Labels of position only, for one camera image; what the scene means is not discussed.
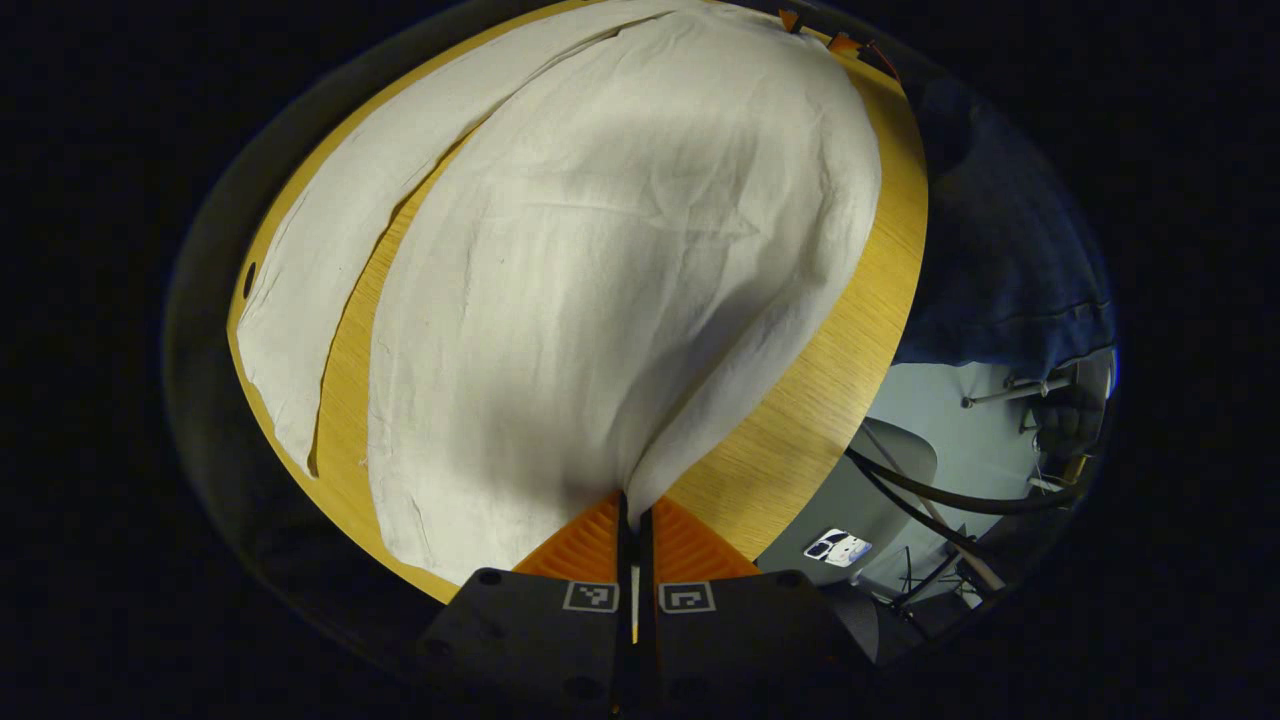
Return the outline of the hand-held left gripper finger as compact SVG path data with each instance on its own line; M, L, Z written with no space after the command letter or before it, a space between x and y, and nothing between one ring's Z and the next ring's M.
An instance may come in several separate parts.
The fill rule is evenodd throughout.
M479 568L419 643L445 716L609 716L630 639L626 502L609 495L511 569Z
M663 717L852 717L876 666L797 570L763 571L690 510L643 518L641 638Z

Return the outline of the white jeans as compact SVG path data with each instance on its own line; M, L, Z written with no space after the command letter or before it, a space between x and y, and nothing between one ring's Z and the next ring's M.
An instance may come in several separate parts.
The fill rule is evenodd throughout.
M607 0L512 29L361 120L271 237L236 329L285 454L401 202L367 361L390 555L511 569L622 491L636 521L771 391L842 295L881 191L822 41L705 0Z

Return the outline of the small printed card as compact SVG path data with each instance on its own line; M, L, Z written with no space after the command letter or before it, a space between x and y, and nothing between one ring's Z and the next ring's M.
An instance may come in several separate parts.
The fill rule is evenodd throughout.
M829 528L806 546L803 555L835 568L850 568L872 550L872 542L846 530Z

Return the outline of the person's dark blue clothing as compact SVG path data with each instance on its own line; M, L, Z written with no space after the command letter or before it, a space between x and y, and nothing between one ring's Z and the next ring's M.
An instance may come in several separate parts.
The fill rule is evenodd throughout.
M928 219L897 364L1002 365L1039 380L1108 350L1117 319L1103 256L1039 149L951 77L910 85Z

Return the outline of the metal rod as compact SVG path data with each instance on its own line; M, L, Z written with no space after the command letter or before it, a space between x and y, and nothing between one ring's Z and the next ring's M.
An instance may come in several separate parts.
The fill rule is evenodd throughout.
M1070 377L1059 377L1042 382L1029 382L1023 384L1010 384L1002 391L984 396L965 396L961 398L961 407L973 409L979 405L1009 402L1019 398L1047 397L1057 389L1073 386L1075 380Z

